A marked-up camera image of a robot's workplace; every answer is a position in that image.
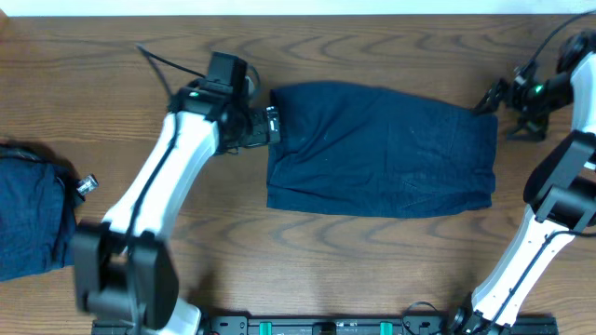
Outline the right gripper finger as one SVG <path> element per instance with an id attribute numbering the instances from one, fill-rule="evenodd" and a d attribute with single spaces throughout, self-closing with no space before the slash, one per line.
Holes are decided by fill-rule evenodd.
<path id="1" fill-rule="evenodd" d="M 510 141 L 543 141 L 547 136 L 548 120 L 519 118 L 516 126 L 507 133 Z"/>
<path id="2" fill-rule="evenodd" d="M 507 93 L 508 82 L 505 79 L 499 79 L 486 91 L 480 102 L 472 109 L 472 113 L 474 115 L 495 113 Z"/>

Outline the dark blue shorts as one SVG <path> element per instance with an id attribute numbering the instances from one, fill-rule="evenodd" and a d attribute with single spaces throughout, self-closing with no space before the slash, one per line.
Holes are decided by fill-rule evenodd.
<path id="1" fill-rule="evenodd" d="M 492 204 L 491 114 L 342 82 L 279 87 L 270 99 L 281 129 L 268 156 L 270 208 L 418 219 Z"/>

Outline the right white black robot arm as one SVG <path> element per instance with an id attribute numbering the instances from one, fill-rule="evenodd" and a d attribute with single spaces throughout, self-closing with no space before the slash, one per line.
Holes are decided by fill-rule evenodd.
<path id="1" fill-rule="evenodd" d="M 512 82 L 500 80 L 475 107 L 488 114 L 499 104 L 518 114 L 517 129 L 542 141 L 551 113 L 570 105 L 570 133 L 528 179 L 521 225 L 490 275 L 454 314 L 447 334 L 556 334 L 552 316 L 521 316 L 522 303 L 557 254 L 577 237 L 591 237 L 595 183 L 581 177 L 595 168 L 595 33 L 583 31 L 560 49 L 556 74 L 535 78 L 529 60 Z"/>

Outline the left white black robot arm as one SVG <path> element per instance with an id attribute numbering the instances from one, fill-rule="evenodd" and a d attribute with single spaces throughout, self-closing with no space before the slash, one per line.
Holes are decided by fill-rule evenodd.
<path id="1" fill-rule="evenodd" d="M 71 241 L 76 305 L 94 334 L 198 334 L 201 311 L 180 297 L 168 241 L 198 173 L 216 154 L 280 140 L 278 108 L 250 106 L 252 81 L 201 79 L 169 98 L 156 146 L 102 221 Z"/>

